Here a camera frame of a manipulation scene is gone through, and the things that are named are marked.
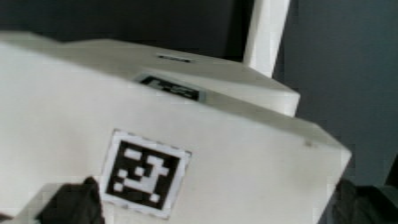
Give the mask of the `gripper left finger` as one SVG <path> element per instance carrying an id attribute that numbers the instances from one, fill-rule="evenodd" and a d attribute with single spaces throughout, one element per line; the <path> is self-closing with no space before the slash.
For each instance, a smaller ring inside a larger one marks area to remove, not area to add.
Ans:
<path id="1" fill-rule="evenodd" d="M 82 183 L 46 184 L 5 224 L 105 224 L 94 178 Z"/>

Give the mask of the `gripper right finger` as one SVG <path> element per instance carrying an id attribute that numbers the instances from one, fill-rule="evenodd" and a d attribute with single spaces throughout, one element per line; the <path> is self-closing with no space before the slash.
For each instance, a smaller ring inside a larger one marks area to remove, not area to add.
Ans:
<path id="1" fill-rule="evenodd" d="M 398 224 L 398 187 L 357 186 L 341 180 L 332 218 L 334 224 Z"/>

